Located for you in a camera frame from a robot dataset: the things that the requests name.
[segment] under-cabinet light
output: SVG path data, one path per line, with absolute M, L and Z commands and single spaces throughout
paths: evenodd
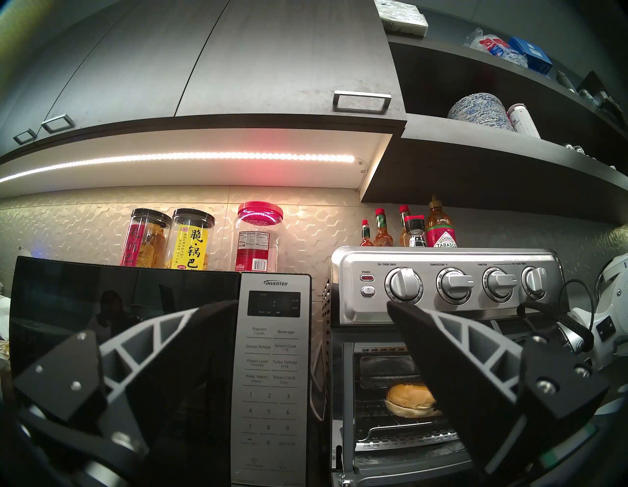
M 101 157 L 98 159 L 86 159 L 84 161 L 65 162 L 52 166 L 40 167 L 29 171 L 19 172 L 4 178 L 0 178 L 0 183 L 11 179 L 29 176 L 40 172 L 65 169 L 68 167 L 89 166 L 91 164 L 106 164 L 109 162 L 131 162 L 131 161 L 162 161 L 162 160 L 218 160 L 218 159 L 253 159 L 253 160 L 280 160 L 280 161 L 322 161 L 322 162 L 347 162 L 355 161 L 353 156 L 328 155 L 328 154 L 284 154 L 267 152 L 173 152 L 168 154 L 141 154 L 137 156 L 114 156 Z

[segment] red bottle cap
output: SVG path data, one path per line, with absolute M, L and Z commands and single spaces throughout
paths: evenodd
M 270 226 L 283 220 L 283 210 L 266 201 L 247 201 L 237 209 L 237 215 L 252 225 Z

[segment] tiled backsplash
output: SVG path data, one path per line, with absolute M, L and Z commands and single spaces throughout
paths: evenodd
M 342 245 L 359 243 L 362 219 L 374 227 L 375 208 L 383 206 L 395 241 L 401 231 L 398 205 L 362 204 L 356 191 L 345 189 L 121 187 L 25 195 L 0 200 L 0 282 L 10 295 L 19 246 L 36 257 L 117 265 L 131 212 L 137 207 L 170 215 L 176 208 L 193 207 L 214 215 L 209 268 L 229 270 L 237 208 L 253 199 L 283 208 L 286 231 L 279 271 L 309 273 L 316 303 L 328 278 L 330 255 Z M 553 249 L 562 260 L 565 278 L 582 278 L 591 288 L 602 265 L 628 251 L 628 230 L 608 224 L 443 203 L 454 222 L 458 246 Z M 426 205 L 410 210 L 429 212 Z M 577 286 L 569 294 L 572 305 L 589 308 Z M 319 308 L 315 305 L 313 312 Z

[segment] toaster oven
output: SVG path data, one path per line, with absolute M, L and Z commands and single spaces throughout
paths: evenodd
M 556 300 L 562 284 L 560 261 L 546 250 L 337 249 L 322 310 L 334 487 L 439 477 L 455 483 L 475 475 L 438 404 L 415 419 L 386 407 L 393 385 L 421 384 L 421 371 L 387 314 L 389 300 L 463 315 L 521 343 L 529 327 L 516 315 L 519 303 Z M 569 346 L 555 320 L 528 319 Z

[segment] cabinet handle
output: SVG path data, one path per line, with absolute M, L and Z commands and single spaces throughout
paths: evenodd
M 24 134 L 29 134 L 30 137 L 26 138 L 26 139 L 21 138 L 21 136 L 24 135 Z M 23 145 L 23 144 L 25 144 L 27 142 L 31 142 L 31 141 L 35 140 L 35 137 L 37 137 L 37 134 L 35 132 L 33 132 L 31 129 L 28 129 L 26 132 L 22 132 L 21 134 L 17 134 L 13 138 L 13 140 L 15 140 L 15 142 L 17 142 L 18 144 Z
M 54 122 L 56 120 L 61 120 L 61 119 L 65 120 L 65 122 L 67 123 L 66 127 L 61 127 L 58 129 L 51 129 L 50 126 L 48 125 L 50 124 L 50 122 Z M 49 134 L 53 134 L 55 132 L 60 132 L 61 130 L 67 130 L 74 127 L 74 122 L 66 113 L 64 113 L 63 115 L 59 115 L 58 117 L 52 117 L 46 121 L 41 122 L 41 126 L 46 129 L 46 132 L 48 132 Z
M 333 92 L 333 105 L 338 106 L 338 100 L 340 100 L 340 96 L 361 96 L 363 98 L 381 98 L 384 100 L 384 105 L 382 106 L 382 110 L 385 111 L 391 104 L 391 100 L 393 99 L 392 95 L 387 95 L 385 93 L 365 93 L 362 91 L 343 91 L 336 90 Z

